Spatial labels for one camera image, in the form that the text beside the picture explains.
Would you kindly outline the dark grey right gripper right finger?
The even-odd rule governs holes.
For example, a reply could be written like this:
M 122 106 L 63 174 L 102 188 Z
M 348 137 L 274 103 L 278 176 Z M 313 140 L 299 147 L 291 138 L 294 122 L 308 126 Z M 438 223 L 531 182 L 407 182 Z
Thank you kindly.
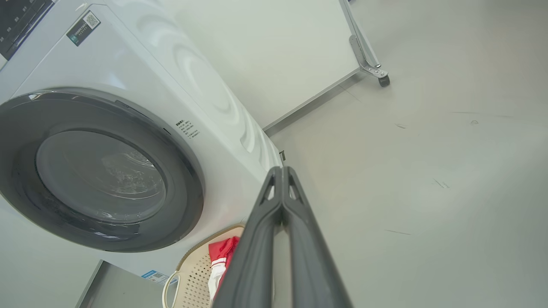
M 294 308 L 352 308 L 296 171 L 283 167 L 282 217 L 289 235 Z

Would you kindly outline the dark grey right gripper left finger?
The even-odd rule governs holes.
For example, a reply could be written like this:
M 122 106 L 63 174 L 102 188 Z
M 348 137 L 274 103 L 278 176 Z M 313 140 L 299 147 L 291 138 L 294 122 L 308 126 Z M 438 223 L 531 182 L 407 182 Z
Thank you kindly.
M 214 308 L 272 307 L 274 232 L 282 222 L 282 171 L 276 166 L 267 173 Z

